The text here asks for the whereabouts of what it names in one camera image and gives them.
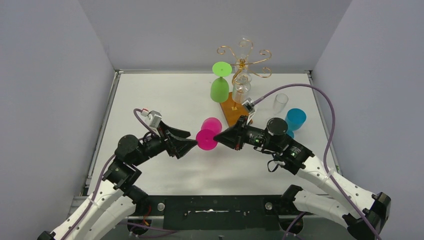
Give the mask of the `pink plastic wine glass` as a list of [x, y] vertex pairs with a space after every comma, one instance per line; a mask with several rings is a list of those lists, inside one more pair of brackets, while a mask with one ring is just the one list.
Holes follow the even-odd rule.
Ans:
[[200, 131], [196, 134], [195, 140], [200, 149], [204, 151], [213, 150], [218, 142], [214, 140], [214, 137], [222, 131], [222, 123], [215, 117], [207, 118], [200, 128]]

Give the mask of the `clear patterned wine glass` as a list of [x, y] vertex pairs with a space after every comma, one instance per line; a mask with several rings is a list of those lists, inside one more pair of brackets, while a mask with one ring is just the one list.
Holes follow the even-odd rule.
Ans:
[[251, 90], [252, 77], [248, 73], [240, 73], [236, 76], [232, 89], [232, 100], [235, 103], [242, 104]]

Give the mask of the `green plastic wine glass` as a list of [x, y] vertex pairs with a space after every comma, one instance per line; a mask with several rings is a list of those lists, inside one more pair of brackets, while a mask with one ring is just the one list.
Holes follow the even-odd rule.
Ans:
[[216, 103], [224, 103], [229, 97], [229, 84], [225, 77], [232, 73], [232, 66], [224, 61], [218, 61], [212, 66], [212, 72], [217, 76], [210, 87], [210, 98]]

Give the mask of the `clear round wine glass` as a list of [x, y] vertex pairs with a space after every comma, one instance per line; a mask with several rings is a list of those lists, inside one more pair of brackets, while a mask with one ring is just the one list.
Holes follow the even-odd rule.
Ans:
[[[249, 69], [249, 55], [252, 52], [253, 49], [253, 42], [248, 39], [246, 36], [242, 36], [239, 43], [238, 43], [238, 47], [236, 48], [235, 51], [235, 58], [236, 58], [236, 62], [235, 62], [235, 66], [234, 66], [234, 71], [240, 71], [241, 73], [247, 73], [248, 69]], [[243, 68], [240, 68], [241, 66], [241, 62], [242, 60], [244, 60], [244, 66]]]

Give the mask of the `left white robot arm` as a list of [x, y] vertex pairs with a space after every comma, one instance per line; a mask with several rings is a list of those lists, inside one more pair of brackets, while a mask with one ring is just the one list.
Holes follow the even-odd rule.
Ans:
[[198, 142], [190, 132], [160, 122], [157, 132], [139, 139], [123, 136], [101, 170], [91, 195], [58, 227], [42, 232], [40, 240], [100, 240], [137, 208], [148, 207], [148, 194], [135, 185], [140, 164], [162, 152], [180, 159]]

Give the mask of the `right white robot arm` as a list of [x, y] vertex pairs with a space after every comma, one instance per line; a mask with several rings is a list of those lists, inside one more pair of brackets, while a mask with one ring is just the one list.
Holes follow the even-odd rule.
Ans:
[[214, 140], [239, 151], [245, 144], [272, 155], [276, 166], [300, 177], [324, 191], [321, 196], [292, 184], [282, 199], [300, 212], [311, 213], [346, 228], [356, 240], [376, 240], [388, 220], [391, 198], [365, 190], [336, 170], [325, 166], [311, 150], [287, 134], [287, 123], [273, 117], [265, 129], [248, 124], [242, 115], [232, 127], [217, 134]]

